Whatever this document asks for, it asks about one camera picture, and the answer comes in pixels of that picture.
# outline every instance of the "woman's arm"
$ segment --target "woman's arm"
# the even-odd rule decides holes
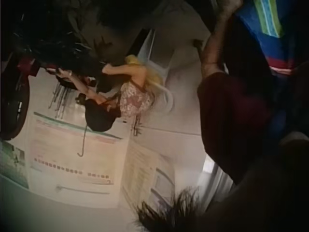
[[[121,66],[112,66],[110,64],[107,64],[102,69],[102,72],[108,75],[116,75],[116,74],[130,75],[131,80],[141,88],[144,87],[147,76],[147,68],[143,65],[137,65],[137,64],[125,64]]]
[[[83,94],[85,94],[88,98],[93,99],[97,102],[97,104],[102,104],[106,102],[106,98],[97,94],[92,89],[88,88],[72,71],[62,70],[59,69],[60,74],[58,74],[61,78],[68,78],[70,79],[76,88]]]
[[[220,68],[220,61],[223,51],[226,28],[231,15],[242,5],[242,1],[237,0],[233,3],[229,3],[227,1],[225,4],[226,5],[223,6],[223,12],[218,16],[218,21],[214,32],[209,37],[204,51],[201,54],[201,69],[203,78],[206,78],[213,73],[224,72]]]

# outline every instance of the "woman's hand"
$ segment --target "woman's hand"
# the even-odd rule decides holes
[[[111,64],[106,64],[102,69],[102,73],[109,74],[111,68],[112,68]]]
[[[218,1],[221,8],[221,15],[231,16],[243,4],[242,0],[220,0]]]
[[[72,75],[71,70],[62,70],[59,68],[59,72],[57,73],[57,76],[60,78],[69,78]]]

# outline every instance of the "red shirt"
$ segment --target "red shirt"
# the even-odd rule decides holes
[[[262,154],[262,138],[271,113],[263,100],[248,96],[245,85],[217,72],[198,88],[202,140],[207,154],[238,183]]]

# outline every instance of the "striped fabric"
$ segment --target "striped fabric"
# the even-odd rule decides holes
[[[276,0],[254,0],[262,32],[266,35],[281,37],[282,26],[278,18]]]
[[[309,41],[309,27],[291,14],[298,1],[302,0],[246,0],[236,13],[255,36],[270,69],[278,76],[289,76],[309,58],[303,52],[308,47],[305,41]]]

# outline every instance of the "poster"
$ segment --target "poster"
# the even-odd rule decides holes
[[[121,138],[90,129],[84,138],[85,128],[36,112],[33,119],[31,168],[82,183],[114,184],[117,143]]]
[[[25,152],[5,141],[0,143],[1,174],[28,189]]]
[[[170,205],[175,191],[174,168],[160,154],[130,141],[122,190],[132,209],[143,201],[153,208]]]

